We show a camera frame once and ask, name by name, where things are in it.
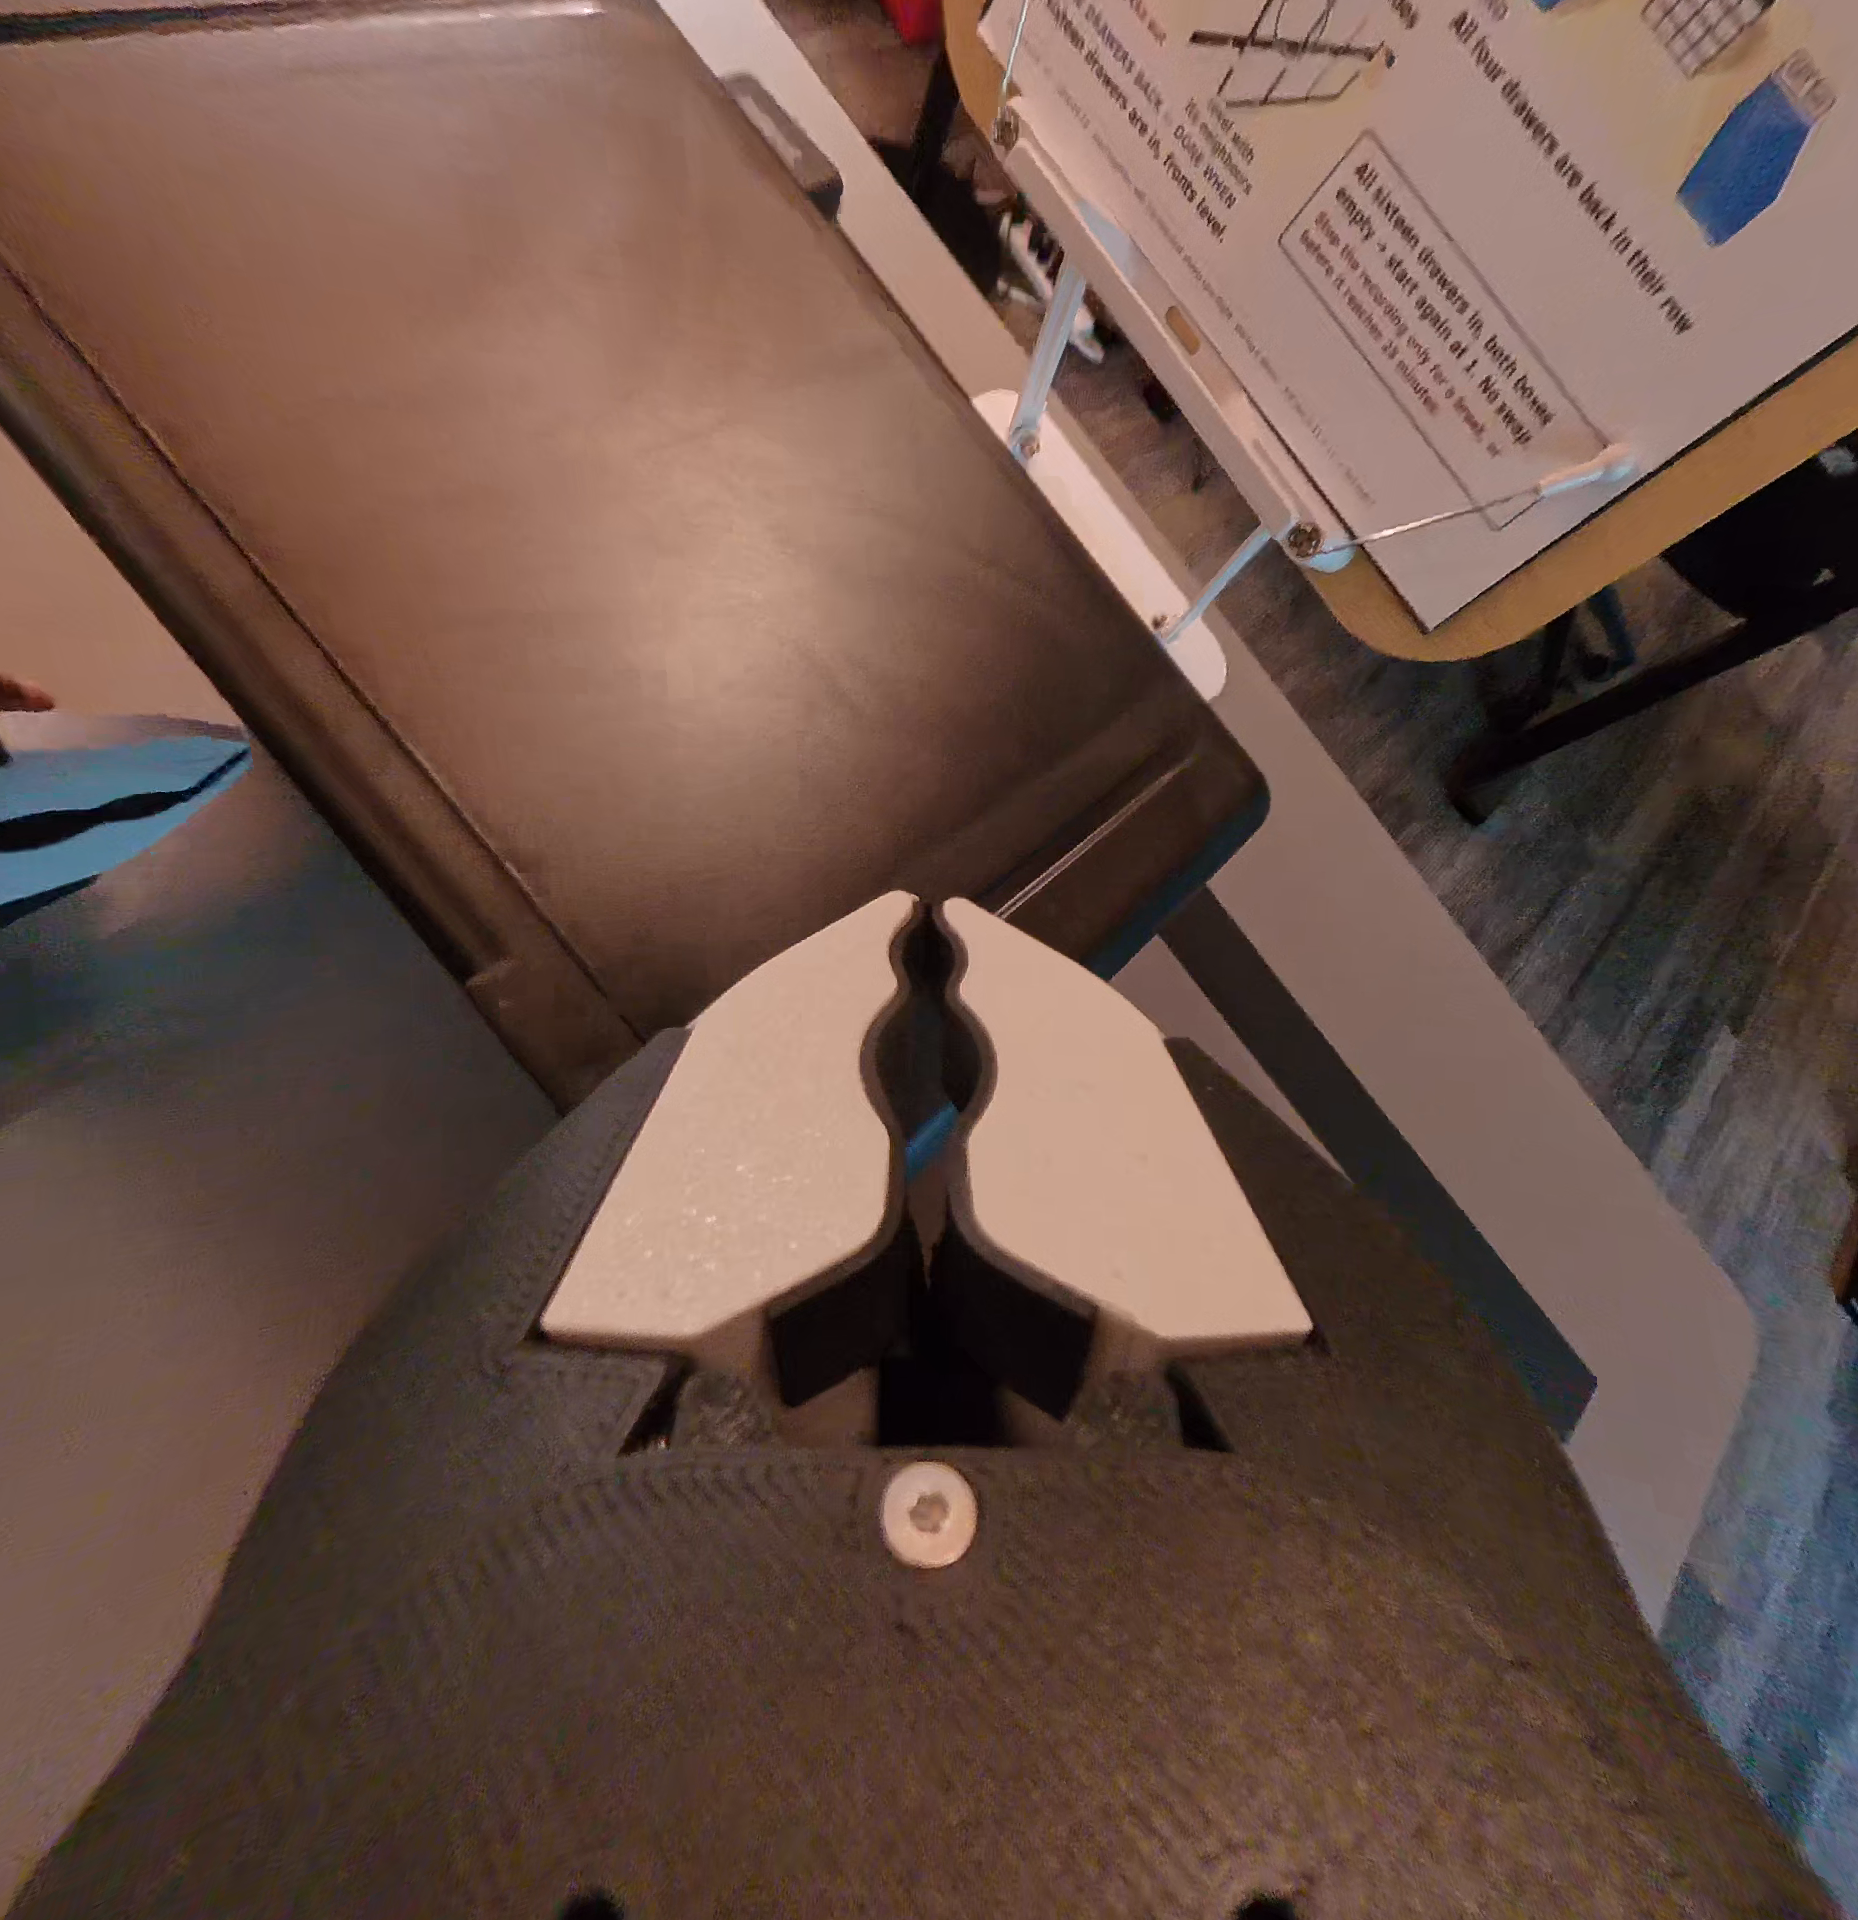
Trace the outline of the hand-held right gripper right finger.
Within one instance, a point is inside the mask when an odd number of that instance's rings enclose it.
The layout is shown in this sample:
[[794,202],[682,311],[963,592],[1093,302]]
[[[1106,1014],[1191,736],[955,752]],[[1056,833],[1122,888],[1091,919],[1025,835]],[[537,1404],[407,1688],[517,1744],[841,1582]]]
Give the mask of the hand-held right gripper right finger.
[[1307,1345],[1300,1290],[1159,1027],[982,907],[936,915],[977,1058],[930,1279],[955,1346],[1067,1419],[1106,1378]]

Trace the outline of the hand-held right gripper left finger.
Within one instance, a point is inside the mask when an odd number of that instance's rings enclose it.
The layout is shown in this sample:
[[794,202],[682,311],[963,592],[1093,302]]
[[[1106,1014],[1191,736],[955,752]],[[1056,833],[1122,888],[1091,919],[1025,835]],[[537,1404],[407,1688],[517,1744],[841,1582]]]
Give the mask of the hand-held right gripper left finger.
[[689,1027],[540,1332],[673,1356],[785,1408],[874,1368],[919,1235],[877,1075],[919,900],[891,890],[753,968]]

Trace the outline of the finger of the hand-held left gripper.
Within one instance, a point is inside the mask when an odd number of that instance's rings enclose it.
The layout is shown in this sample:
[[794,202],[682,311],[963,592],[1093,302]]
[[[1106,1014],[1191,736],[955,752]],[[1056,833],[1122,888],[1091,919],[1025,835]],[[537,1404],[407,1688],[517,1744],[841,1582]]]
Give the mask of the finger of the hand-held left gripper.
[[243,766],[0,766],[0,928],[148,852]]
[[242,729],[129,717],[0,733],[0,852],[141,848],[192,820],[251,770]]

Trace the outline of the black drawer cabinet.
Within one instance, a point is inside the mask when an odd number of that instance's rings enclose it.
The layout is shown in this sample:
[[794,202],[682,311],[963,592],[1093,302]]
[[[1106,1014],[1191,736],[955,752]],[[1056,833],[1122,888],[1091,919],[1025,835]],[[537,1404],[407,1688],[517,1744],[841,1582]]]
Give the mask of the black drawer cabinet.
[[661,4],[0,10],[0,426],[557,1107],[1268,781]]

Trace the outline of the white document stand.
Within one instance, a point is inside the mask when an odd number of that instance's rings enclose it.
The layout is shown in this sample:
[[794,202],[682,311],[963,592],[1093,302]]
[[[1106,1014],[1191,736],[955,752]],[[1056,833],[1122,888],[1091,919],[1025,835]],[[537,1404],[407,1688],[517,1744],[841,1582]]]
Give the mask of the white document stand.
[[[1425,628],[1600,511],[1642,461],[1548,365],[1493,285],[1485,242],[1437,210],[1440,165],[1413,156],[1435,135],[1464,132],[1464,44],[1479,13],[987,4],[982,20],[1012,100],[1078,189],[1128,231],[1322,483],[1329,565],[1373,541]],[[1028,371],[1061,271],[1056,247]],[[1196,587],[1173,587],[1165,565],[1146,562],[1117,489],[1054,425],[1058,371],[1091,302],[1101,307],[1085,291],[1071,319],[1033,456],[1013,447],[1023,384],[988,389],[977,407],[1193,680],[1218,690],[1213,608],[1223,590],[1265,559],[1300,570],[1279,550],[1249,553],[1259,522],[1245,499],[1249,531]]]

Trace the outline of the black chair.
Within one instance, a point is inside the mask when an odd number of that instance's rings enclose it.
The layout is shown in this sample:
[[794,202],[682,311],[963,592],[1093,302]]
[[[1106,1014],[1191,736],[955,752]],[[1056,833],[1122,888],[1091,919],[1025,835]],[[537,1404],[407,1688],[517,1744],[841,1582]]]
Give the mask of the black chair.
[[1540,761],[1663,708],[1858,611],[1858,429],[1726,508],[1662,564],[1730,625],[1643,664],[1618,587],[1536,634],[1531,675],[1485,693],[1485,729],[1444,771],[1444,797],[1479,827]]

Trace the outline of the printed instruction poster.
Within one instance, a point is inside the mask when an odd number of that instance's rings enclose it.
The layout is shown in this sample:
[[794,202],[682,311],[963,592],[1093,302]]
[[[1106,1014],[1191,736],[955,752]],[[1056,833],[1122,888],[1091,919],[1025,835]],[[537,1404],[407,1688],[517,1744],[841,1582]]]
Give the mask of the printed instruction poster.
[[1427,156],[1652,474],[1858,327],[1858,4],[1477,4]]

